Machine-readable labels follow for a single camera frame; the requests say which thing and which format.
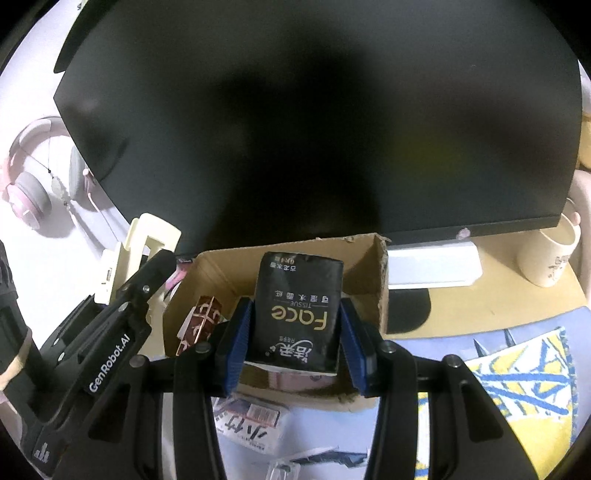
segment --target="monitor base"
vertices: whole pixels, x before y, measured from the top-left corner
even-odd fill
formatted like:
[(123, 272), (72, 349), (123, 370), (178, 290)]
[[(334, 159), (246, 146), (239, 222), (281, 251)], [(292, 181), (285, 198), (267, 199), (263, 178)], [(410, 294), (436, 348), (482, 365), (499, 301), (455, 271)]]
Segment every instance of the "monitor base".
[(431, 298), (427, 288), (390, 290), (387, 334), (412, 332), (429, 318)]

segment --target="pink headphones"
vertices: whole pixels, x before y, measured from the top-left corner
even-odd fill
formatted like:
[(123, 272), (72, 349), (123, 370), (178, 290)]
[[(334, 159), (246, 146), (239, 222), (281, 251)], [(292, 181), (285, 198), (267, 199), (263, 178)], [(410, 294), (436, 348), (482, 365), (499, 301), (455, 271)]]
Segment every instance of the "pink headphones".
[[(42, 221), (51, 213), (51, 199), (39, 180), (31, 173), (22, 171), (22, 168), (25, 159), (29, 156), (38, 162), (28, 152), (34, 150), (40, 142), (47, 138), (61, 135), (69, 136), (64, 122), (59, 116), (47, 116), (35, 120), (17, 135), (12, 142), (8, 156), (2, 162), (0, 193), (11, 204), (14, 214), (34, 230), (39, 229)], [(25, 145), (30, 145), (29, 149), (25, 149)], [(69, 209), (70, 200), (79, 202), (86, 196), (97, 209), (91, 197), (96, 180), (75, 146), (70, 155), (68, 189), (51, 172), (49, 166), (41, 165), (51, 175), (52, 193), (63, 202), (66, 208)]]

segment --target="screw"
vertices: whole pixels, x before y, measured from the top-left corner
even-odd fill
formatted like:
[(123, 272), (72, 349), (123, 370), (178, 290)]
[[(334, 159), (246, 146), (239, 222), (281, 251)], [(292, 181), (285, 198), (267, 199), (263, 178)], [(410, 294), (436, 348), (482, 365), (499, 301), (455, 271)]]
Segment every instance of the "screw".
[(208, 353), (212, 349), (209, 342), (199, 342), (195, 344), (195, 351), (197, 353)]
[(382, 343), (380, 343), (379, 349), (383, 353), (394, 353), (396, 351), (396, 347), (394, 346), (394, 342), (391, 342), (390, 340), (384, 340)]
[(144, 357), (143, 355), (134, 355), (133, 357), (131, 357), (131, 360), (129, 360), (129, 364), (133, 368), (139, 368), (143, 366), (144, 363), (146, 363), (146, 357)]
[(462, 364), (462, 359), (457, 355), (446, 355), (445, 363), (447, 363), (452, 368), (457, 368)]

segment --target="cardboard box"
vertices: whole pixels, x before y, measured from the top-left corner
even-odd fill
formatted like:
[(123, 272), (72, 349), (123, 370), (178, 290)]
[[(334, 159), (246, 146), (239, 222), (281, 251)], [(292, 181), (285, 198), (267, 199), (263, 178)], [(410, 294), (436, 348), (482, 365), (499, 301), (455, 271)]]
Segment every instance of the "cardboard box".
[[(164, 349), (174, 356), (177, 333), (189, 310), (201, 296), (215, 296), (222, 314), (230, 318), (240, 297), (253, 297), (262, 256), (268, 251), (296, 252), (335, 258), (344, 263), (343, 292), (351, 297), (362, 320), (386, 331), (388, 315), (388, 254), (385, 238), (376, 233), (232, 248), (201, 253), (170, 301), (163, 317)], [(374, 399), (362, 398), (351, 384), (346, 361), (339, 361), (337, 382), (319, 390), (286, 393), (269, 388), (269, 372), (245, 365), (238, 391), (280, 403), (324, 410), (354, 411), (371, 408)]]

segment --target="desk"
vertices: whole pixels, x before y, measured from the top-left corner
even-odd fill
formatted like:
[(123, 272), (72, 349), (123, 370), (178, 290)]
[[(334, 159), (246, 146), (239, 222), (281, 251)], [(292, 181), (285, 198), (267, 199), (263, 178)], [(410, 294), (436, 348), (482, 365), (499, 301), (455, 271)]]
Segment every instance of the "desk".
[(418, 329), (391, 339), (430, 338), (490, 332), (544, 320), (587, 305), (570, 265), (556, 285), (537, 287), (515, 259), (527, 232), (477, 237), (482, 276), (469, 287), (431, 288), (431, 314)]
[[(58, 115), (53, 95), (61, 74), (53, 66), (61, 45), (78, 15), (79, 0), (60, 0), (24, 38), (0, 76), (0, 155), (8, 152), (12, 140), (29, 122), (45, 116)], [(43, 142), (34, 152), (36, 158), (47, 161), (65, 183), (72, 141), (55, 137)], [(25, 169), (51, 191), (51, 179), (46, 171), (30, 159)], [(129, 227), (113, 207), (102, 189), (93, 198), (103, 207), (103, 213), (119, 239), (124, 239)], [(51, 215), (42, 233), (34, 232), (17, 219), (10, 205), (0, 201), (0, 239), (4, 242), (14, 274), (18, 304), (25, 321), (33, 330), (33, 339), (42, 345), (57, 325), (94, 288), (96, 267), (101, 252), (91, 249), (80, 229), (57, 198), (52, 199)], [(115, 238), (100, 214), (75, 202), (73, 208), (88, 230), (106, 248), (115, 246)]]

